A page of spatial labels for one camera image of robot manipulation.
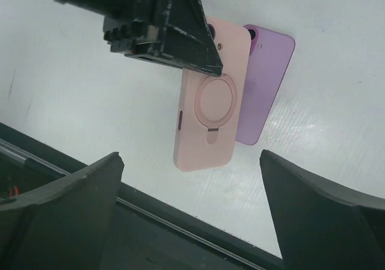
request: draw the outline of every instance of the white surface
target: white surface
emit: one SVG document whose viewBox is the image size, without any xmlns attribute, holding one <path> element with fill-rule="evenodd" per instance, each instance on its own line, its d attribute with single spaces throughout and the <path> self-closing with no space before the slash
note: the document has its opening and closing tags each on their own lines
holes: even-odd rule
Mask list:
<svg viewBox="0 0 385 270">
<path fill-rule="evenodd" d="M 385 197 L 385 0 L 203 5 L 297 42 L 260 141 L 228 166 L 177 170 L 180 70 L 109 53 L 101 16 L 51 0 L 0 0 L 0 122 L 85 163 L 118 150 L 125 183 L 278 256 L 262 149 Z"/>
</svg>

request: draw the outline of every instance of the black frame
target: black frame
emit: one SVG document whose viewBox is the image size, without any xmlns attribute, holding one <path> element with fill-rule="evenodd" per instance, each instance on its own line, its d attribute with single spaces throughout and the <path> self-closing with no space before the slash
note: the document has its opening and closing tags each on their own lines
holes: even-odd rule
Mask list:
<svg viewBox="0 0 385 270">
<path fill-rule="evenodd" d="M 86 167 L 4 124 L 0 139 L 68 173 Z M 282 259 L 121 183 L 101 269 L 128 265 L 157 270 L 284 269 Z"/>
</svg>

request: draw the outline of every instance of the scratch mark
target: scratch mark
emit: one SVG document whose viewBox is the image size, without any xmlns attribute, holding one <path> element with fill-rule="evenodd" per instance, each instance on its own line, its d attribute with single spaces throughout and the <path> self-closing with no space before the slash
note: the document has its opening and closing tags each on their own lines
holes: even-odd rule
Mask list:
<svg viewBox="0 0 385 270">
<path fill-rule="evenodd" d="M 31 101 L 29 102 L 28 109 L 26 110 L 25 119 L 28 118 L 29 110 L 31 109 L 31 105 L 32 105 L 33 101 L 34 101 L 34 98 L 31 98 Z"/>
<path fill-rule="evenodd" d="M 175 30 L 176 32 L 178 32 L 178 33 L 184 35 L 184 36 L 187 37 L 187 38 L 190 38 L 191 40 L 196 41 L 197 43 L 203 44 L 203 42 L 202 42 L 201 40 L 197 39 L 196 37 L 194 37 L 194 36 L 191 35 L 191 34 L 188 34 L 186 31 L 184 31 L 184 30 L 178 28 L 177 26 L 174 26 L 174 25 L 168 25 L 168 28 Z"/>
<path fill-rule="evenodd" d="M 14 82 L 14 79 L 15 79 L 15 77 L 16 77 L 16 69 L 17 69 L 17 65 L 16 65 L 16 67 L 14 67 L 14 70 L 13 70 L 12 83 L 11 83 L 11 86 L 10 86 L 10 91 L 8 92 L 8 100 L 9 100 L 10 97 L 11 97 L 12 88 L 13 88 L 13 82 Z"/>
<path fill-rule="evenodd" d="M 154 265 L 156 268 L 162 268 L 163 270 L 167 270 L 167 268 L 166 268 L 165 266 L 161 266 L 160 264 L 158 264 L 157 262 L 155 262 L 155 261 L 153 261 L 153 260 L 151 260 L 151 259 L 149 259 L 149 258 L 146 258 L 146 260 L 147 260 L 150 264 Z"/>
</svg>

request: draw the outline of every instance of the pink phone case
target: pink phone case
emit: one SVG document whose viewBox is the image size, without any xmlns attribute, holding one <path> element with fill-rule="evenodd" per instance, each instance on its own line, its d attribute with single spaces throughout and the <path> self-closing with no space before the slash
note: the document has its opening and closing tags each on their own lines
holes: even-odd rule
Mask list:
<svg viewBox="0 0 385 270">
<path fill-rule="evenodd" d="M 234 151 L 250 34 L 213 17 L 214 42 L 223 62 L 222 77 L 183 70 L 174 147 L 182 171 L 226 165 Z"/>
<path fill-rule="evenodd" d="M 294 51 L 288 35 L 246 25 L 255 32 L 251 41 L 236 141 L 257 143 Z"/>
</svg>

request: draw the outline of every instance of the magnetic ring holder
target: magnetic ring holder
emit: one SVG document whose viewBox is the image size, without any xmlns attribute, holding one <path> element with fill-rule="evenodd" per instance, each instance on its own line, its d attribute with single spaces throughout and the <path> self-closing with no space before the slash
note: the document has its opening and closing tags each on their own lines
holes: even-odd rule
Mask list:
<svg viewBox="0 0 385 270">
<path fill-rule="evenodd" d="M 208 144 L 216 142 L 219 128 L 232 117 L 236 102 L 236 85 L 229 75 L 207 76 L 200 83 L 194 100 L 195 114 L 208 129 Z"/>
</svg>

